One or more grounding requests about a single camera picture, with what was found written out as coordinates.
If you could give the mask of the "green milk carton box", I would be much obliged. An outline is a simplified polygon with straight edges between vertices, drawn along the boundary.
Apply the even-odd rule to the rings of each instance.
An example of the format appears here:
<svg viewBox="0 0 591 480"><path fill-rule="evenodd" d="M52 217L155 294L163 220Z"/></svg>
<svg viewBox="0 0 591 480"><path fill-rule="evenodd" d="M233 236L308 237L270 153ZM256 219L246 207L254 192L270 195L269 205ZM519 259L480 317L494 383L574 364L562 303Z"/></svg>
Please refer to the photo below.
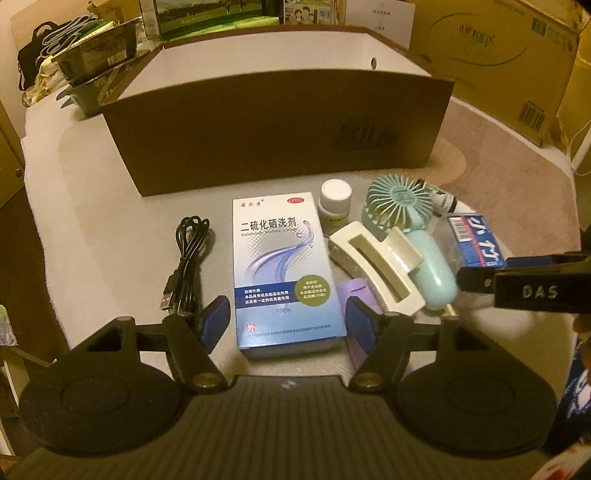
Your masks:
<svg viewBox="0 0 591 480"><path fill-rule="evenodd" d="M273 0L197 0L139 2L148 35L165 36L193 27L208 27L260 16L276 17L283 2Z"/></svg>

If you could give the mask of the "white printed box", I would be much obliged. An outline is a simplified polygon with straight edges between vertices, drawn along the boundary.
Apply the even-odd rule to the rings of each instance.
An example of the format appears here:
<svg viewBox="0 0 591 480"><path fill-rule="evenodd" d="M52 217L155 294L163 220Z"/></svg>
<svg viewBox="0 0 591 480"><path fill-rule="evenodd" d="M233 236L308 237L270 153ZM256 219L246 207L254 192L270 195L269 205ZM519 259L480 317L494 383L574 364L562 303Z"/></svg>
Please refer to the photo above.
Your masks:
<svg viewBox="0 0 591 480"><path fill-rule="evenodd" d="M408 1L346 1L346 25L365 27L408 49L416 6Z"/></svg>

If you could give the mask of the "cream white hair claw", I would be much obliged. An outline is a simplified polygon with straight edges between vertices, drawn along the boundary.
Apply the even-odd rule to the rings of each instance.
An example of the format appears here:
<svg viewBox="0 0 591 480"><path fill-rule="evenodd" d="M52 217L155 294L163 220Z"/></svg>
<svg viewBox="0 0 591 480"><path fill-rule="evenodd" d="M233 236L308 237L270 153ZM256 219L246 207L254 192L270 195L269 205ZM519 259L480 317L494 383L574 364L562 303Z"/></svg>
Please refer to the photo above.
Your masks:
<svg viewBox="0 0 591 480"><path fill-rule="evenodd" d="M352 278L366 279L384 311L413 316L426 301L411 279L423 256L394 227L380 241L361 222L352 222L329 236L329 257Z"/></svg>

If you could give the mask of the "small white pill bottle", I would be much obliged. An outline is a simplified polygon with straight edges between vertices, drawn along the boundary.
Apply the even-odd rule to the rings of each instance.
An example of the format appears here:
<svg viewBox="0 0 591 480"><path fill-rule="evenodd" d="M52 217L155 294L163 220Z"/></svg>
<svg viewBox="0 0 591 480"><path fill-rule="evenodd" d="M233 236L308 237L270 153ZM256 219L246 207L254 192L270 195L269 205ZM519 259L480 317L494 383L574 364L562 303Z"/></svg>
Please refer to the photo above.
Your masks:
<svg viewBox="0 0 591 480"><path fill-rule="evenodd" d="M322 183L318 216L325 235L332 235L348 224L352 194L352 187L345 180L329 179Z"/></svg>

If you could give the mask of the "mint green handheld fan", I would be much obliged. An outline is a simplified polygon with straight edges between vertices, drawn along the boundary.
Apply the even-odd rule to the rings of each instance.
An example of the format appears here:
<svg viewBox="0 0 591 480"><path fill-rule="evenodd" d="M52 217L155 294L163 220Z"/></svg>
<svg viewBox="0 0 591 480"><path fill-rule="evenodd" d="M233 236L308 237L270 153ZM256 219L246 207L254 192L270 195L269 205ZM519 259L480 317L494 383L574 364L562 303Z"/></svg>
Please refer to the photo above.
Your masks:
<svg viewBox="0 0 591 480"><path fill-rule="evenodd" d="M426 307L437 311L453 303L458 286L443 252L427 231L433 216L427 188L394 174L384 174L370 184L362 209L363 226L377 239L386 239L393 228L398 228L422 255L423 261L413 270L411 279Z"/></svg>

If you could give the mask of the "blue white medicine box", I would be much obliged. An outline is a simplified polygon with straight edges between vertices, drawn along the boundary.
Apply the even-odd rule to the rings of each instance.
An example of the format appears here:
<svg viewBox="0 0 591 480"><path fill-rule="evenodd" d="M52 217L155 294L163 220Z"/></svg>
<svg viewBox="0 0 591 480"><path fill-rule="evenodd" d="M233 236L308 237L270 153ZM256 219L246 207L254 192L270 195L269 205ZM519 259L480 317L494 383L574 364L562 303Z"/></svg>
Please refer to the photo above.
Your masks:
<svg viewBox="0 0 591 480"><path fill-rule="evenodd" d="M235 199L233 293L238 349L249 359L341 346L346 323L310 192Z"/></svg>

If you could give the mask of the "clear floss pick box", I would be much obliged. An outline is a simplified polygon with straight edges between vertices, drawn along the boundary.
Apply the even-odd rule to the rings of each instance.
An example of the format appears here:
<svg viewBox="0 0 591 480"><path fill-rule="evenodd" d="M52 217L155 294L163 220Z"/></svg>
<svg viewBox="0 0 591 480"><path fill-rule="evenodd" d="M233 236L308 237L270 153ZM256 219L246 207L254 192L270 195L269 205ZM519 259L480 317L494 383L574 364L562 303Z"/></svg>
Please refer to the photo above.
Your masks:
<svg viewBox="0 0 591 480"><path fill-rule="evenodd" d="M433 237L453 273L463 267L504 267L501 247L481 214L448 214L441 218Z"/></svg>

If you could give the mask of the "purple tube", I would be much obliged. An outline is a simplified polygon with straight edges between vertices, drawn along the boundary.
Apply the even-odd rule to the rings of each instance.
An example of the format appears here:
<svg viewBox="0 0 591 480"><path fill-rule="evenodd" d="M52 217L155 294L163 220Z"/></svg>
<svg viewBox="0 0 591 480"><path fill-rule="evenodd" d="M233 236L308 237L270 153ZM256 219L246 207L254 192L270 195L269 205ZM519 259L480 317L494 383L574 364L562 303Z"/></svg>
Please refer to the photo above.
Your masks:
<svg viewBox="0 0 591 480"><path fill-rule="evenodd" d="M374 333L372 321L363 314L360 319L356 317L349 318L346 313L346 305L349 298L359 298L363 304L380 315L383 310L377 301L370 285L366 279L355 278L337 287L339 303L342 308L342 315L346 322L346 344L349 347L349 354L352 357L353 367L358 369L367 359L367 355L372 351L377 343L377 336Z"/></svg>

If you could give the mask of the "brown open cardboard box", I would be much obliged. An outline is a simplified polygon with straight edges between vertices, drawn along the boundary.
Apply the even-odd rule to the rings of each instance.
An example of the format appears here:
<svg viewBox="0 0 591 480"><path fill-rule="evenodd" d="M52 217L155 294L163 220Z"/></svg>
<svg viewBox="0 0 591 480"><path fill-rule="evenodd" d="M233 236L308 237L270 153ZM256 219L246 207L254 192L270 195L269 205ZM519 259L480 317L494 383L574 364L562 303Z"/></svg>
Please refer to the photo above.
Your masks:
<svg viewBox="0 0 591 480"><path fill-rule="evenodd" d="M453 81L363 27L267 26L167 42L101 110L143 196L420 168Z"/></svg>

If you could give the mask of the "large tan cardboard carton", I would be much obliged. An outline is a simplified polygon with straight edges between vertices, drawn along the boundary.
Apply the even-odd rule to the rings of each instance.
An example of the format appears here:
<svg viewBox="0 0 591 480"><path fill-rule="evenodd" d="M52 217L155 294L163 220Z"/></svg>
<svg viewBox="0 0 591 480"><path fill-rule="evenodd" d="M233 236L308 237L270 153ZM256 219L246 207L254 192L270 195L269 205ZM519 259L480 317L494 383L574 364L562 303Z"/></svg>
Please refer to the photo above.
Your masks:
<svg viewBox="0 0 591 480"><path fill-rule="evenodd" d="M410 50L457 98L541 145L589 20L578 1L418 1Z"/></svg>

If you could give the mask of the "dark spray bottle white cap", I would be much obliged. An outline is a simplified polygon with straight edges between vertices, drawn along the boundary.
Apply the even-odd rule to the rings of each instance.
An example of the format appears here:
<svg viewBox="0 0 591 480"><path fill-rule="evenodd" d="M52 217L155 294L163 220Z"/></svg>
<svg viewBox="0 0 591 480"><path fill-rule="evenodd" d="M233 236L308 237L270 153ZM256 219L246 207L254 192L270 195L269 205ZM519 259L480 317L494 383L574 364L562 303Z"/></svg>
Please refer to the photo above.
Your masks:
<svg viewBox="0 0 591 480"><path fill-rule="evenodd" d="M441 189L440 187L418 179L417 184L423 187L430 195L434 214L438 217L443 217L448 214L472 214L474 210L460 201L452 193Z"/></svg>

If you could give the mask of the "dark plastic tray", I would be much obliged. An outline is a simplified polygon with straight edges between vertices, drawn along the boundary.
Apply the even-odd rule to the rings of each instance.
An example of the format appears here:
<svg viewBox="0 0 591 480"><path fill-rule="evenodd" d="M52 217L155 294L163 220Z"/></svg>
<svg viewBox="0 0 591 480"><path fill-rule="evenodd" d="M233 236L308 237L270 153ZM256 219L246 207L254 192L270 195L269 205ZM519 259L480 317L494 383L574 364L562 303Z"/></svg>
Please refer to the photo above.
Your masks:
<svg viewBox="0 0 591 480"><path fill-rule="evenodd" d="M147 53L137 47L140 18L88 35L54 57L68 87L58 98L69 97L85 117L101 112L101 103L118 83L119 75Z"/></svg>

